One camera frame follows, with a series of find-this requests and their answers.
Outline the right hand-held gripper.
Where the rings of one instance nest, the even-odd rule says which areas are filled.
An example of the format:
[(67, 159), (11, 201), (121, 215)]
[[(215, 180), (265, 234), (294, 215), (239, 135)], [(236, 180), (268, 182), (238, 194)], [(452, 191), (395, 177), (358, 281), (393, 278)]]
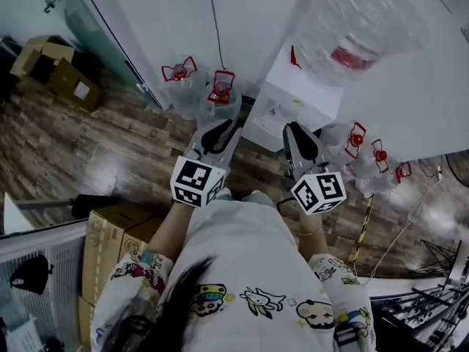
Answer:
[[(316, 163), (324, 155), (321, 141), (305, 126), (296, 126), (295, 136), (292, 123), (283, 129), (286, 159), (291, 162), (295, 158), (298, 146), (303, 159)], [(331, 211), (347, 198), (341, 173), (327, 161), (313, 164), (297, 177), (289, 171), (283, 178), (283, 187), (285, 197), (292, 197), (307, 216)]]

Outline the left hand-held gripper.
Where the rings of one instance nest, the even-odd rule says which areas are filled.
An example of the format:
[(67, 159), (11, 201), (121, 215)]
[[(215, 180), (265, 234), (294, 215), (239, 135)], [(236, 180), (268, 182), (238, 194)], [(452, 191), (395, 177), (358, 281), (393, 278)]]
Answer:
[(242, 127), (222, 119), (198, 128), (189, 147), (177, 158), (171, 175), (174, 201), (195, 208), (209, 205), (223, 189)]

